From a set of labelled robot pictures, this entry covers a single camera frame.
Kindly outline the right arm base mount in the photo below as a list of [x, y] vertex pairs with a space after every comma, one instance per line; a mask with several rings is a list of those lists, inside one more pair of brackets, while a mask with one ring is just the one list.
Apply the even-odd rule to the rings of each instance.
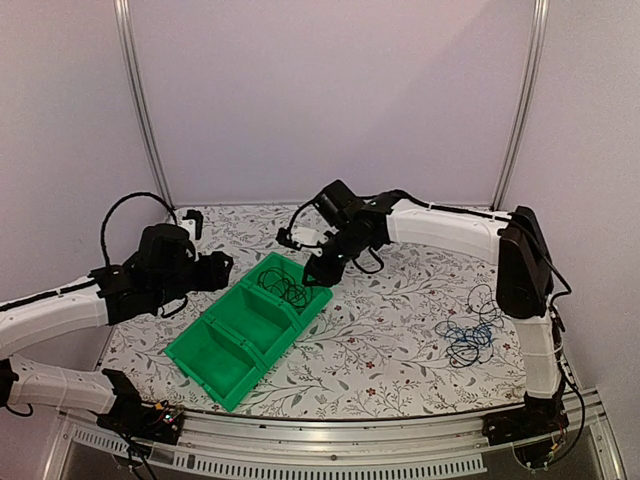
[[482, 435], [491, 446], [550, 434], [569, 426], [563, 401], [558, 398], [524, 396], [518, 408], [488, 413], [482, 417]]

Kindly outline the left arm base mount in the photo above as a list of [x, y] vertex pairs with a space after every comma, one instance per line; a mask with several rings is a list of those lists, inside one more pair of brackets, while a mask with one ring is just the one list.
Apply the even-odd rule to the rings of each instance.
[[96, 417], [99, 427], [123, 436], [176, 445], [184, 424], [184, 408], [166, 400], [148, 404], [137, 397], [117, 397], [107, 413]]

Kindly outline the front aluminium rail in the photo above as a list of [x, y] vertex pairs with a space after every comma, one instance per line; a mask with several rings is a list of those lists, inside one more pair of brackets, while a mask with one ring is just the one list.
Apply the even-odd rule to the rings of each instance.
[[81, 413], [59, 416], [45, 479], [629, 479], [595, 389], [568, 394], [567, 441], [557, 463], [519, 464], [545, 437], [501, 445], [483, 415], [302, 421], [188, 412], [175, 445], [146, 442], [145, 463]]

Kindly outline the floral patterned table mat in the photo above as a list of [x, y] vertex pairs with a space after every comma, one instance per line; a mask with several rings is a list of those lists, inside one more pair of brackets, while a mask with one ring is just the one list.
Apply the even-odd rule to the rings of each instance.
[[[202, 249], [234, 257], [233, 282], [266, 254], [304, 264], [306, 252], [281, 248], [279, 227], [291, 205], [201, 207]], [[422, 245], [379, 252], [385, 269], [366, 276], [349, 265], [333, 298], [235, 415], [311, 420], [409, 417], [517, 404], [526, 374], [511, 319], [488, 302], [496, 270], [474, 257]], [[142, 316], [114, 328], [101, 366], [127, 374], [144, 399], [222, 413], [164, 348], [222, 292], [192, 294], [171, 319]], [[446, 350], [450, 325], [488, 321], [491, 343], [479, 363], [459, 367]]]

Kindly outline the left aluminium frame post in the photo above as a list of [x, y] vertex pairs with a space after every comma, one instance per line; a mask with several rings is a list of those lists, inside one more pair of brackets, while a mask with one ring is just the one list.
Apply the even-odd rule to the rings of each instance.
[[125, 73], [151, 175], [158, 195], [170, 206], [174, 206], [146, 101], [142, 72], [135, 45], [130, 2], [115, 0], [113, 5]]

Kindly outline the aluminium frame post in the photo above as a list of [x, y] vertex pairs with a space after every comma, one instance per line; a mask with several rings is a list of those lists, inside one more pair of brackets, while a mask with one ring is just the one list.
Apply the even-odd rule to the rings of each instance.
[[142, 72], [135, 45], [130, 2], [115, 0], [113, 5], [125, 73], [151, 175], [158, 195], [170, 206], [174, 206], [146, 101]]
[[529, 43], [515, 116], [508, 137], [498, 182], [490, 204], [490, 209], [493, 211], [501, 210], [504, 206], [526, 131], [543, 56], [549, 4], [550, 2], [548, 0], [534, 1]]

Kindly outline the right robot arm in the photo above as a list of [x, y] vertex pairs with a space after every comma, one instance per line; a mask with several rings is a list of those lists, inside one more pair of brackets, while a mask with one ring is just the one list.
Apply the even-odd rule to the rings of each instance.
[[421, 201], [404, 190], [364, 197], [341, 180], [312, 200], [329, 231], [289, 226], [296, 249], [312, 255], [303, 274], [307, 285], [338, 284], [347, 264], [365, 251], [391, 243], [417, 244], [478, 258], [497, 268], [494, 304], [514, 321], [526, 373], [525, 405], [517, 427], [537, 436], [552, 424], [567, 385], [559, 365], [564, 330], [555, 302], [555, 268], [535, 213], [486, 212]]

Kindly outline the right aluminium frame post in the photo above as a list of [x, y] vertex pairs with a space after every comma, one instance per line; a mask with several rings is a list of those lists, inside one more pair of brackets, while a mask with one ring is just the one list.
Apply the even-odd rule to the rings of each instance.
[[493, 211], [501, 210], [504, 206], [526, 131], [543, 56], [549, 4], [550, 2], [548, 0], [534, 1], [529, 43], [515, 116], [508, 137], [498, 182], [490, 204], [490, 209]]

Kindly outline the green three-compartment bin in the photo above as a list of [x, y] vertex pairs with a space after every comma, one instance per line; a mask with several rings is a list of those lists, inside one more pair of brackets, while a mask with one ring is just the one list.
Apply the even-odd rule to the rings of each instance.
[[272, 252], [164, 350], [224, 410], [238, 407], [332, 299]]

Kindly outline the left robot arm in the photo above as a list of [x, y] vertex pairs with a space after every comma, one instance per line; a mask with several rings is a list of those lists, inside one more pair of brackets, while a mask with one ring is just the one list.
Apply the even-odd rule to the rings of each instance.
[[234, 261], [222, 251], [198, 251], [202, 215], [190, 210], [146, 227], [137, 250], [123, 263], [100, 244], [103, 265], [59, 288], [1, 306], [1, 405], [49, 405], [88, 410], [111, 419], [128, 434], [148, 426], [138, 390], [118, 370], [82, 372], [42, 365], [19, 356], [37, 343], [90, 328], [114, 326], [140, 315], [165, 317], [174, 301], [192, 292], [227, 287]]

